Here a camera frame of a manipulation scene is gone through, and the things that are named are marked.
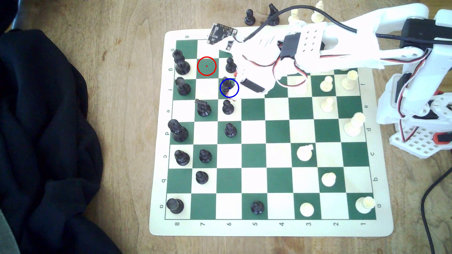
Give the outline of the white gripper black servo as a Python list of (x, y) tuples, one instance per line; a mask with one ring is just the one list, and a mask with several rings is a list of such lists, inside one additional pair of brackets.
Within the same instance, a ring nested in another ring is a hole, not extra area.
[(247, 95), (266, 95), (275, 86), (274, 62), (280, 55), (278, 37), (273, 34), (258, 34), (234, 47), (237, 70), (234, 80), (239, 85), (230, 88), (230, 99), (238, 101)]

